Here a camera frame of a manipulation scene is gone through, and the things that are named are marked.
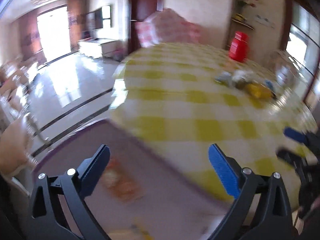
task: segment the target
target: purple mat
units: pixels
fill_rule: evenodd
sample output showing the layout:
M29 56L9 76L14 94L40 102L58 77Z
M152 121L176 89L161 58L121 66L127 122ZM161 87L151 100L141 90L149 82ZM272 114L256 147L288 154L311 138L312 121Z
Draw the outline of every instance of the purple mat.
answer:
M138 221L155 240L207 239L227 213L228 204L191 184L143 143L107 120L86 126L50 151L34 169L34 178L41 172L54 176L78 167L101 144L109 146L111 156L139 183L143 194L139 200L123 203L103 184L97 184L85 202L106 233L128 229ZM61 203L70 228L79 234L63 198Z

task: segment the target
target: blue gripper pad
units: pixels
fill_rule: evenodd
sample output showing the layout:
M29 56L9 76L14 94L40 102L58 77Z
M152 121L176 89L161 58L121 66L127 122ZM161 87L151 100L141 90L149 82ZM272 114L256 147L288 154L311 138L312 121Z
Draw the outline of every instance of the blue gripper pad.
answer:
M284 128L283 134L293 140L295 140L296 142L299 143L307 143L307 137L305 134L303 133L299 133L298 131L290 128L290 127L286 127Z
M238 177L234 173L226 158L227 157L216 145L211 145L209 147L209 161L212 167L217 173L226 192L236 199L240 194Z
M93 157L85 159L77 168L81 182L79 196L84 199L90 196L96 187L103 171L110 160L110 150L106 145L101 145Z

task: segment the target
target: door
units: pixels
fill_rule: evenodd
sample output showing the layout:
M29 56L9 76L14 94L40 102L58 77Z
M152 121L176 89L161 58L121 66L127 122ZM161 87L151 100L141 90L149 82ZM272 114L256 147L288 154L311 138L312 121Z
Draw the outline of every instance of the door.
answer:
M71 52L67 7L38 16L38 29L44 55L50 62Z
M163 0L129 0L128 53L140 48L134 23L144 21L155 11L162 11Z
M306 103L320 60L320 22L306 0L285 0L286 11L280 49L295 59L299 82L295 93Z

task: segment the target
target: shelf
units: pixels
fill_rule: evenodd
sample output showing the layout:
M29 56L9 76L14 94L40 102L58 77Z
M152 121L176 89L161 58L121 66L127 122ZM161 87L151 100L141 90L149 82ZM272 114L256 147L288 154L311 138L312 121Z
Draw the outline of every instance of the shelf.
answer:
M247 28L249 28L249 29L251 29L251 30L255 30L255 28L253 28L252 26L250 26L250 25L248 25L248 24L245 24L245 23L243 23L243 22L241 22L241 21L238 21L238 20L236 20L236 19L231 18L231 21L233 21L233 22L235 22L235 23L238 23L238 24L240 24L240 25L243 25L243 26L245 26L245 27L247 27Z

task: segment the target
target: television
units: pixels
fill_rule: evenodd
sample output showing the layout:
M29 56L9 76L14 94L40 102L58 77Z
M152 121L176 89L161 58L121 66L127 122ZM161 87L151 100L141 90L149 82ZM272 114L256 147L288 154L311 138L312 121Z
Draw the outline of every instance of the television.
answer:
M94 11L95 30L103 28L102 8Z
M111 5L102 6L101 8L87 14L89 31L111 28L111 20Z

